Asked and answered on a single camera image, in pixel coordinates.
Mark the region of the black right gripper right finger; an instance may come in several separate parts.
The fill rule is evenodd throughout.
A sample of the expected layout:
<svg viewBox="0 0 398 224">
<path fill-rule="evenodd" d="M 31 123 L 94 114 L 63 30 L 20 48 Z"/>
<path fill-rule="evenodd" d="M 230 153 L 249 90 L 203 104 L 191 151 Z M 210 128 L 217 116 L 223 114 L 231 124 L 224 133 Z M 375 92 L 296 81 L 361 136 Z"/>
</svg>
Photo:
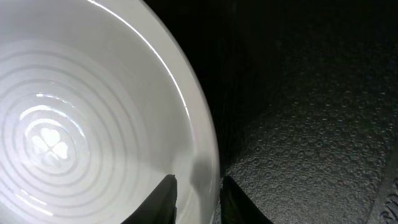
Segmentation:
<svg viewBox="0 0 398 224">
<path fill-rule="evenodd" d="M 230 176 L 220 189 L 222 224 L 273 224 Z"/>
</svg>

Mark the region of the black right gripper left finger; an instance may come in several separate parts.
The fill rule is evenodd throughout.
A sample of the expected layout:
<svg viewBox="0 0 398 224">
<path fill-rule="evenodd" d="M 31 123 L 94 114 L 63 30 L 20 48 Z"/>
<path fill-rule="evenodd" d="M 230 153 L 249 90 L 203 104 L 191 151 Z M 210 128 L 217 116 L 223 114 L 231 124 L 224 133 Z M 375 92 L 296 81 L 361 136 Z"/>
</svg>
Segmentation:
<svg viewBox="0 0 398 224">
<path fill-rule="evenodd" d="M 175 224 L 176 202 L 177 180 L 168 174 L 122 224 Z"/>
</svg>

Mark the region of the grey round plate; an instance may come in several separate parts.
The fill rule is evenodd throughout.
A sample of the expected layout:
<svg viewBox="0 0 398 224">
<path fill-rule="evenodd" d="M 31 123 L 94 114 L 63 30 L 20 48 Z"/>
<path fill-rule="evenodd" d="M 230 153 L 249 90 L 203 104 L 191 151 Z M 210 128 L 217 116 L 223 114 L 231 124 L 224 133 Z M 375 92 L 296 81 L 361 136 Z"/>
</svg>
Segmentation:
<svg viewBox="0 0 398 224">
<path fill-rule="evenodd" d="M 1 222 L 122 223 L 166 175 L 214 219 L 220 162 L 183 51 L 142 1 L 1 2 Z"/>
</svg>

